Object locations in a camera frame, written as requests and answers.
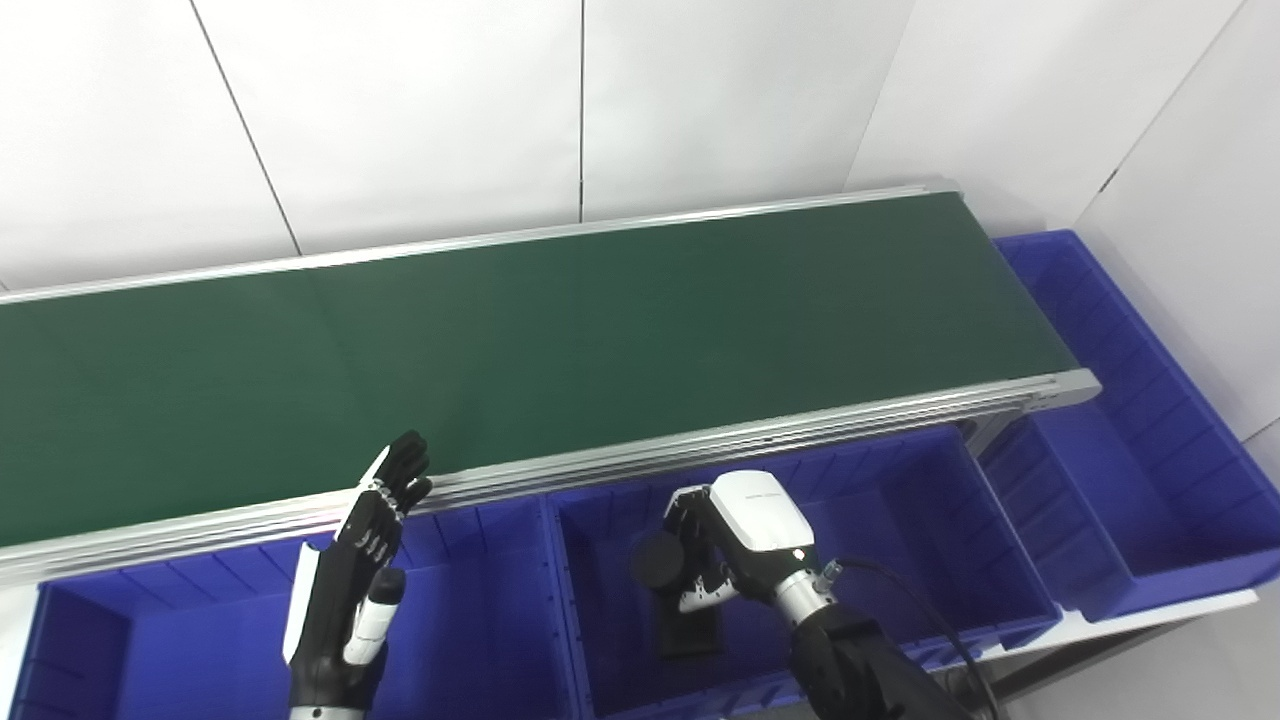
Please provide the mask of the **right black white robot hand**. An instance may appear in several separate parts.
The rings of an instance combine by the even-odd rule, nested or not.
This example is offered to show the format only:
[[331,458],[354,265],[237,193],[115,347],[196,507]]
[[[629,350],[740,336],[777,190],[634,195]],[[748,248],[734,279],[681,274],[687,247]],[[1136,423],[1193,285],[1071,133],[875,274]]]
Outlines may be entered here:
[[677,489],[662,528],[684,553],[672,591],[678,615],[742,597],[797,628],[837,602],[810,523],[769,471],[727,471],[709,484]]

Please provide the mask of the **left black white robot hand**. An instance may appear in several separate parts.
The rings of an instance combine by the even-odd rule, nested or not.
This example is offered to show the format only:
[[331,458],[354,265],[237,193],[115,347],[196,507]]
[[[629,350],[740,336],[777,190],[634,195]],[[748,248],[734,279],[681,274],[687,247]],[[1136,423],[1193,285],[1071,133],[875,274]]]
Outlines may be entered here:
[[407,584],[392,561],[404,518],[433,488],[428,464],[428,442],[407,430],[361,475],[332,541],[300,547],[282,643],[291,719],[364,719],[372,708]]

